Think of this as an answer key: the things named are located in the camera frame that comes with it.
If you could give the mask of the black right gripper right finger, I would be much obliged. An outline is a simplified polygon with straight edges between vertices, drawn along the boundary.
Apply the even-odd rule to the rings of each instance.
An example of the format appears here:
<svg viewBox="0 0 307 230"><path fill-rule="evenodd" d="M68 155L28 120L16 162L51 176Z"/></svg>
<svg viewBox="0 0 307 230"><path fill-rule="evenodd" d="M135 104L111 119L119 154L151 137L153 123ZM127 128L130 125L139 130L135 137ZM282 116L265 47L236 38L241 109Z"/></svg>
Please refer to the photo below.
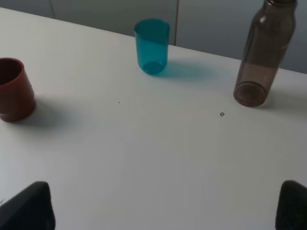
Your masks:
<svg viewBox="0 0 307 230"><path fill-rule="evenodd" d="M289 180L283 182L275 218L276 230L307 229L307 188Z"/></svg>

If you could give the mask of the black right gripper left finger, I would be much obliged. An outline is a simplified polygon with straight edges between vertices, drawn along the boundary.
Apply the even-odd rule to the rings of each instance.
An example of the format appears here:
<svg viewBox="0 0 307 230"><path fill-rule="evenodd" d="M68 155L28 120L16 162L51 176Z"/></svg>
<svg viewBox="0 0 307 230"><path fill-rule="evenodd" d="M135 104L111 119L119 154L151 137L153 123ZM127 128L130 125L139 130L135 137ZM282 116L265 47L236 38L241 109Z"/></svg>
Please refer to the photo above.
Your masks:
<svg viewBox="0 0 307 230"><path fill-rule="evenodd" d="M34 182L0 206L2 230L54 230L56 219L47 182Z"/></svg>

